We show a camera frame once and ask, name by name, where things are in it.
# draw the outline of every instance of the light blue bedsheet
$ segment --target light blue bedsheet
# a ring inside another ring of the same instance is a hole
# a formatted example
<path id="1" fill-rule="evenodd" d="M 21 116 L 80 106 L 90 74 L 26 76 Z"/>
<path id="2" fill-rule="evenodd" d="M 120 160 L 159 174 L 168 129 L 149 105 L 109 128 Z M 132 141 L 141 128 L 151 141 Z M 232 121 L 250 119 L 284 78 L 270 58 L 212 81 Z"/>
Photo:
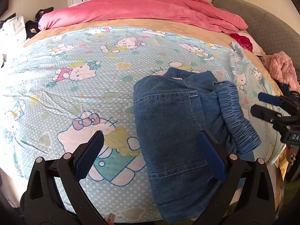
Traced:
<path id="1" fill-rule="evenodd" d="M 133 85 L 145 76 L 163 75 L 169 67 L 210 70 L 219 81 L 236 83 L 244 116 L 262 141 L 254 157 L 276 160 L 284 147 L 279 134 L 250 113 L 253 104 L 264 105 L 257 94 L 271 94 L 272 87 L 238 44 L 229 49 L 176 34 L 117 27 L 41 40 L 1 69 L 0 168 L 28 179 L 38 156 L 60 158 L 102 130 L 105 146 L 80 182 L 84 191 L 102 215 L 114 213 L 116 222 L 159 219 L 136 137 Z M 58 188 L 72 209 L 60 182 Z"/>

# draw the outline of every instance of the denim jeans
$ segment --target denim jeans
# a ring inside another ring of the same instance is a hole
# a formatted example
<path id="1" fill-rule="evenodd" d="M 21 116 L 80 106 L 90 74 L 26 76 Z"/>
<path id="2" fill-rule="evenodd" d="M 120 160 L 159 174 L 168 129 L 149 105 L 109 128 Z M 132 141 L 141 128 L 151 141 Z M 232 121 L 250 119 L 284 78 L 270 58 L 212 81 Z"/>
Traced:
<path id="1" fill-rule="evenodd" d="M 229 154 L 253 161 L 260 139 L 243 116 L 233 83 L 217 82 L 210 71 L 170 68 L 164 76 L 138 81 L 133 98 L 153 197 L 168 222 L 199 215 L 221 184 L 198 148 L 200 131 Z"/>

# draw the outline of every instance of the pink fuzzy cloth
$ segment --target pink fuzzy cloth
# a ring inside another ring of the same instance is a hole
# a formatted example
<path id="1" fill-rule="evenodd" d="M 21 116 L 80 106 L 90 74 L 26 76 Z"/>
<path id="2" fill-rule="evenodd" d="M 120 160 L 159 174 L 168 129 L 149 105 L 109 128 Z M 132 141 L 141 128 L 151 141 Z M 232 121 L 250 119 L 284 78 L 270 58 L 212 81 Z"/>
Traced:
<path id="1" fill-rule="evenodd" d="M 285 52 L 267 55 L 262 58 L 262 63 L 269 71 L 272 79 L 288 84 L 290 91 L 300 92 L 300 85 L 291 58 Z"/>

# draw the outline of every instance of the pink blanket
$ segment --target pink blanket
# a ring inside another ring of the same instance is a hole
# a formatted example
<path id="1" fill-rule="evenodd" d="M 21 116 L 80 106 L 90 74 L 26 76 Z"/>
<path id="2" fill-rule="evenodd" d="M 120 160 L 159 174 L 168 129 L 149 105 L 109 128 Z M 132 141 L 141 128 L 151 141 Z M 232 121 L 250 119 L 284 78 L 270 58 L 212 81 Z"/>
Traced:
<path id="1" fill-rule="evenodd" d="M 262 58 L 262 63 L 269 71 L 272 79 L 288 84 L 290 91 L 300 92 L 300 85 L 291 58 L 285 52 L 267 55 Z"/>
<path id="2" fill-rule="evenodd" d="M 93 0 L 43 15 L 41 30 L 111 19 L 162 19 L 236 33 L 247 29 L 236 14 L 215 8 L 208 0 Z"/>

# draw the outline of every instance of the pink bow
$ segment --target pink bow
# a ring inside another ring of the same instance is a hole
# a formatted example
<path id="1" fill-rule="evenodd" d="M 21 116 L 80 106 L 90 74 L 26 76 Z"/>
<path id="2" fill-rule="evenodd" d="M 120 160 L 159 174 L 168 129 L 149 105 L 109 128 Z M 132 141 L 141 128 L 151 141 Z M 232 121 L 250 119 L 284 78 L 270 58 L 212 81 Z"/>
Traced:
<path id="1" fill-rule="evenodd" d="M 73 119 L 73 127 L 76 130 L 81 130 L 83 127 L 88 127 L 90 125 L 97 125 L 100 123 L 100 117 L 97 113 L 92 113 L 87 118 L 75 118 Z"/>

